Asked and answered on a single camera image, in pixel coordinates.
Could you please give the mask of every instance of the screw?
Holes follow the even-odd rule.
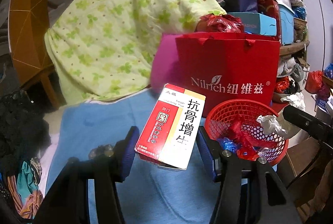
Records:
[[[229,156],[231,156],[231,151],[224,150],[224,151],[222,152],[222,155],[225,156],[225,157],[229,157]]]
[[[264,157],[259,157],[258,161],[259,161],[260,164],[266,164],[267,163],[267,160]]]

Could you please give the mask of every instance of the blue plastic storage bin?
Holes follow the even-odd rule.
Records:
[[[284,5],[279,4],[282,45],[294,42],[294,12]]]
[[[276,19],[260,13],[228,13],[239,17],[244,30],[252,34],[276,36]]]

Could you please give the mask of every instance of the woven basket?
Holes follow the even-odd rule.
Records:
[[[306,29],[306,21],[299,19],[299,18],[294,18],[294,28],[297,30],[303,30]]]

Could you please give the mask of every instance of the red paper bag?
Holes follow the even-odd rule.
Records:
[[[249,99],[270,105],[280,43],[246,33],[192,33],[176,38],[181,85],[206,96],[203,116],[217,104]]]

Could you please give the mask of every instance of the yellow green fabric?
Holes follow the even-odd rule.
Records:
[[[149,84],[162,33],[226,12],[215,0],[74,0],[45,34],[68,104],[115,100]]]

